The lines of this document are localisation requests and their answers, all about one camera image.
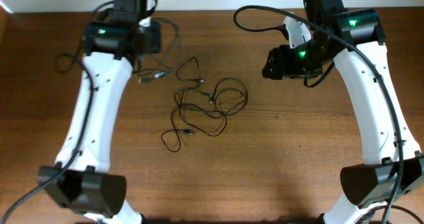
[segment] wooden table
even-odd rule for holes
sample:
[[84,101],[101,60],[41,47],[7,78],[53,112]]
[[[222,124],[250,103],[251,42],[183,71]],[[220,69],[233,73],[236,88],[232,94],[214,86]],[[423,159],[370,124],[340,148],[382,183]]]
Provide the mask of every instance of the wooden table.
[[[305,16],[301,10],[295,10]],[[388,60],[403,114],[424,144],[423,8],[378,9],[387,34]],[[358,125],[346,87],[335,70],[315,89],[301,80],[262,78],[268,51],[286,43],[279,32],[238,29],[232,11],[157,12],[178,23],[185,58],[197,56],[210,91],[224,77],[247,83],[249,103],[231,117],[223,135],[184,136],[168,152],[160,134],[171,129],[172,94],[188,85],[170,76],[123,94],[111,151],[111,173],[127,177],[127,199],[147,218],[173,221],[273,221],[317,217],[342,194],[341,168],[362,163]],[[73,52],[87,14],[16,14],[0,47],[0,212],[36,185],[41,165],[53,165],[62,147],[80,85],[80,69],[54,72],[55,55]],[[252,27],[283,17],[245,14]],[[173,36],[164,27],[164,41]],[[196,98],[208,106],[207,98]],[[202,123],[206,127],[214,124]],[[178,127],[185,128],[181,122]],[[398,205],[424,217],[424,188]],[[44,193],[18,208],[8,223],[85,221]],[[395,223],[414,223],[393,211]]]

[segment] green light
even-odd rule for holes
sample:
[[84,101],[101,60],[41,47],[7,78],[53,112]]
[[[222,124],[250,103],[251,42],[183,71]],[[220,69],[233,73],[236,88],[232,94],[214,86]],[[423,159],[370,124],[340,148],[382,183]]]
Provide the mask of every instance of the green light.
[[306,55],[306,51],[301,51],[301,52],[299,52],[299,56],[300,56],[301,58],[304,58],[304,57],[305,57],[305,55]]
[[358,21],[349,21],[349,24],[350,24],[352,27],[355,27],[355,26],[356,26],[356,24],[357,24],[357,22],[358,22]]

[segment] green led indicator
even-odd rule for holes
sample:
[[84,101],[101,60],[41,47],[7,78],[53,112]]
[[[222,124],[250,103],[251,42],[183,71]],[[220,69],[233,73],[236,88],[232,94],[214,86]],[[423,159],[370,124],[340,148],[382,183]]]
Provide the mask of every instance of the green led indicator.
[[301,51],[301,52],[299,52],[299,56],[300,56],[300,58],[304,58],[304,57],[305,57],[305,55],[306,55],[306,51]]
[[357,22],[358,22],[358,21],[349,21],[349,24],[350,24],[352,27],[355,27],[355,26],[356,26],[356,24],[357,24]]

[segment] wooden table surface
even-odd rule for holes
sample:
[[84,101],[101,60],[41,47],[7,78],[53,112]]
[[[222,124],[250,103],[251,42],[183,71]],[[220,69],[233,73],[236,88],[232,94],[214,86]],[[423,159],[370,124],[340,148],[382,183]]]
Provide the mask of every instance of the wooden table surface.
[[[301,10],[294,10],[305,16]],[[406,121],[424,147],[424,8],[378,9],[387,34],[388,60]],[[301,80],[262,78],[268,51],[285,44],[279,32],[238,29],[233,11],[157,12],[179,24],[184,58],[197,56],[212,92],[234,76],[249,88],[246,109],[211,138],[184,136],[179,153],[160,134],[171,129],[173,92],[188,85],[174,76],[139,85],[132,77],[121,100],[111,149],[112,174],[128,181],[127,199],[149,219],[173,221],[275,221],[317,217],[342,194],[343,167],[362,163],[354,111],[337,70],[315,89]],[[16,14],[0,47],[0,212],[36,185],[38,169],[53,165],[74,112],[80,69],[53,69],[55,55],[73,52],[86,13]],[[248,12],[252,27],[284,17]],[[164,42],[173,36],[164,27]],[[145,66],[151,66],[147,59]],[[208,106],[207,98],[195,97]],[[201,123],[213,127],[214,123]],[[177,121],[179,128],[186,128]],[[397,202],[424,217],[424,188]],[[75,223],[83,217],[60,209],[44,193],[9,223]],[[393,211],[394,223],[414,223]]]

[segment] robotic arm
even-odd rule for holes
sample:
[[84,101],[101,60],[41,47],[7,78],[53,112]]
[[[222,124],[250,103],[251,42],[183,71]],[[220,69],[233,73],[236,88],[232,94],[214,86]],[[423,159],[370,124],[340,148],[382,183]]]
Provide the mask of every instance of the robotic arm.
[[[394,200],[424,184],[424,156],[406,125],[390,79],[387,48],[384,44],[386,37],[377,13],[372,9],[349,11],[344,8],[342,0],[303,2],[310,23],[323,27],[359,49],[368,57],[381,78],[374,75],[358,53],[322,30],[316,30],[311,36],[304,23],[291,18],[287,13],[282,13],[289,16],[283,25],[271,29],[283,32],[289,44],[270,51],[262,75],[273,80],[287,77],[307,81],[308,78],[322,74],[324,64],[331,60],[334,62],[346,84],[358,121],[364,164],[342,169],[344,194],[330,211],[320,216],[318,223],[362,223],[369,221],[361,218],[364,214],[390,202],[401,163],[405,172]],[[244,28],[237,22],[237,14],[245,9],[275,11],[273,8],[254,5],[240,8],[235,13],[236,25],[254,32],[259,30]],[[388,96],[380,86],[380,80],[384,81]],[[393,103],[401,129],[402,160],[399,159],[398,134],[388,97]]]
[[141,224],[144,217],[125,200],[127,182],[123,176],[108,175],[113,127],[124,88],[136,62],[146,53],[160,52],[160,25],[150,21],[157,0],[115,0],[114,8],[102,14],[85,31],[80,93],[64,145],[55,167],[41,167],[38,182],[45,183],[68,163],[83,126],[91,89],[93,100],[85,135],[62,178],[46,187],[61,207],[84,215],[97,223]]

